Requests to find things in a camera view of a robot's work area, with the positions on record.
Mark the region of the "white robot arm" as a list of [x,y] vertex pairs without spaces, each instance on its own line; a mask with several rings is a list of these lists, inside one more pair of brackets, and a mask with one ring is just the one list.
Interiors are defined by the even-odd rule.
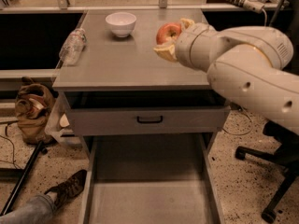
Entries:
[[167,61],[206,73],[220,96],[299,134],[299,76],[283,70],[293,46],[280,30],[241,26],[218,31],[182,19],[159,28],[154,50]]

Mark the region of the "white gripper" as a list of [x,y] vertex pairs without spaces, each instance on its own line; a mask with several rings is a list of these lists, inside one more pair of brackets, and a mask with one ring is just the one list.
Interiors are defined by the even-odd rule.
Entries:
[[153,48],[156,54],[169,62],[180,64],[194,70],[207,72],[209,66],[227,49],[228,43],[211,25],[196,23],[181,18],[183,31],[176,42],[165,42]]

